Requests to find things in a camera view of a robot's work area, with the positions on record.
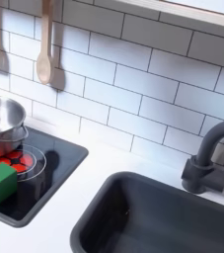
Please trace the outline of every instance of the stainless steel pot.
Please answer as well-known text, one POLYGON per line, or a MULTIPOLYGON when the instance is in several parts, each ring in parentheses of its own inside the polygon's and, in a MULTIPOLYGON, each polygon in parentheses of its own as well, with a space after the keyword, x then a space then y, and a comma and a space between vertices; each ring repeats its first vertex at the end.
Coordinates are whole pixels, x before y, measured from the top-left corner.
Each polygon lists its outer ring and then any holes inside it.
POLYGON ((25 109, 16 101, 0 97, 0 156, 16 149, 28 137, 25 109))

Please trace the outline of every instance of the wooden spatula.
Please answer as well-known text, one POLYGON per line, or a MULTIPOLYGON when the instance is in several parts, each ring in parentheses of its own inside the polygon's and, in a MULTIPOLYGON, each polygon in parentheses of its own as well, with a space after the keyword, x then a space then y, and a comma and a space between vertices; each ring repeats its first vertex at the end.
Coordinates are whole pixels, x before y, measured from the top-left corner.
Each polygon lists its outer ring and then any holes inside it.
POLYGON ((51 58, 53 0, 42 0, 41 51, 37 58, 37 76, 42 84, 47 84, 53 77, 51 58))

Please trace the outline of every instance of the sink basin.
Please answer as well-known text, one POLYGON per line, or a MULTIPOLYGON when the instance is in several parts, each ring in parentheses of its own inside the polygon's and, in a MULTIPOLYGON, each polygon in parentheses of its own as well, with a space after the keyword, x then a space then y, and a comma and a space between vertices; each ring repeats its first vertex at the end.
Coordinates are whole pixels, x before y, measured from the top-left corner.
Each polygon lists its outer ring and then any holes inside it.
POLYGON ((74 253, 224 253, 224 207, 117 173, 73 228, 70 244, 74 253))

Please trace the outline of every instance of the faucet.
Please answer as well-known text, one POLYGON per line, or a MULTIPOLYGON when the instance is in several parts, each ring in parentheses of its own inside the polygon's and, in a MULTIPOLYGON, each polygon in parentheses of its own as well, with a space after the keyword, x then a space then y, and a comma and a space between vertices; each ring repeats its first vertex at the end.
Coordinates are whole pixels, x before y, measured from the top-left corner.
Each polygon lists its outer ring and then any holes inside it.
POLYGON ((224 191, 224 170, 216 168, 211 157, 224 137, 224 122, 213 127, 204 137, 197 155, 187 160, 182 179, 183 187, 191 193, 202 194, 207 188, 224 191))

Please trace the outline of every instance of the shelf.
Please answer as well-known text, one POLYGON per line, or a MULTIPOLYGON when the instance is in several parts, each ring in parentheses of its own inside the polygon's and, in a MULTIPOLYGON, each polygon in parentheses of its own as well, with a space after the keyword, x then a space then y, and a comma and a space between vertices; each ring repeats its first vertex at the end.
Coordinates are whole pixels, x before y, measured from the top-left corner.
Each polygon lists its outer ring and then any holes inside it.
POLYGON ((164 2, 159 0, 113 0, 116 2, 122 2, 131 4, 155 11, 171 13, 195 20, 200 20, 220 26, 224 26, 224 14, 210 12, 202 9, 196 9, 193 7, 180 5, 176 3, 164 2))

